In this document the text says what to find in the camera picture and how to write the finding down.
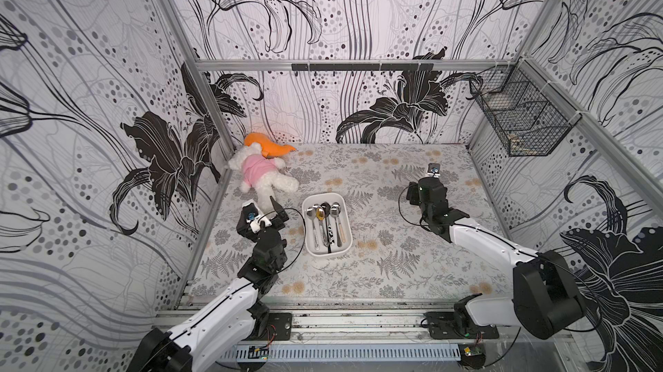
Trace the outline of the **spoon with beige handle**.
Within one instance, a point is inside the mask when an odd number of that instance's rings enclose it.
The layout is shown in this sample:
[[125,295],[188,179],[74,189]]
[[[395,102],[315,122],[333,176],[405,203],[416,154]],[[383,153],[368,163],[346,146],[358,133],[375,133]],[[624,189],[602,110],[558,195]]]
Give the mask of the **spoon with beige handle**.
[[341,205],[339,202],[334,202],[331,205],[331,216],[333,217],[333,221],[336,228],[338,247],[342,248],[345,245],[346,240],[345,240],[345,234],[343,233],[342,230],[342,225],[340,223],[340,215],[341,215]]

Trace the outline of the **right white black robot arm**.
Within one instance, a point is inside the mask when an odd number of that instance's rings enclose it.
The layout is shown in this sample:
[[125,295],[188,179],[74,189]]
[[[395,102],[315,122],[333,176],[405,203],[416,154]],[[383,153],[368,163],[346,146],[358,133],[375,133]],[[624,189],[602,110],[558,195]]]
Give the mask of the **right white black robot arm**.
[[512,282],[512,292],[506,297],[477,292],[456,302],[454,332],[473,337],[490,327],[516,326],[548,339],[585,317],[587,307],[578,277],[559,253],[541,253],[497,235],[450,206],[446,194],[440,179],[429,175],[410,183],[400,196],[419,208],[416,226],[470,251]]

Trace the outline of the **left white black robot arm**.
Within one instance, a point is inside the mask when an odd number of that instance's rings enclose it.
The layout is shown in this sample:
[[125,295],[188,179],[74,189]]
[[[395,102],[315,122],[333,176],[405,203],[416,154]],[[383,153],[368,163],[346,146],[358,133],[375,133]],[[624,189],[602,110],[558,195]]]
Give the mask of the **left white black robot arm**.
[[254,244],[238,276],[200,311],[167,331],[152,329],[139,344],[129,371],[206,371],[232,347],[267,330],[269,308],[260,299],[283,271],[287,240],[280,230],[288,221],[284,208],[271,199],[273,211],[255,201],[244,203],[237,232]]

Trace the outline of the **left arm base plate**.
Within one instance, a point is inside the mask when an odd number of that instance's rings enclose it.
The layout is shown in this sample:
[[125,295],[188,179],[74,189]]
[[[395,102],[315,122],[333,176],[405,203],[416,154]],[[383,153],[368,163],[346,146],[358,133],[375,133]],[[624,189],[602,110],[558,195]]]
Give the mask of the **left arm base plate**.
[[262,316],[256,321],[247,341],[288,341],[291,337],[293,313],[276,312]]

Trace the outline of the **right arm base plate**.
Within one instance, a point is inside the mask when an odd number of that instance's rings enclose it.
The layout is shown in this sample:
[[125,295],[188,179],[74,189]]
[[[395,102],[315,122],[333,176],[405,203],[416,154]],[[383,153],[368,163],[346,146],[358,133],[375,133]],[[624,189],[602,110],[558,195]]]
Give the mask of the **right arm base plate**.
[[463,338],[482,341],[500,337],[497,327],[476,325],[464,314],[455,312],[427,312],[420,327],[428,330],[429,336],[437,340]]

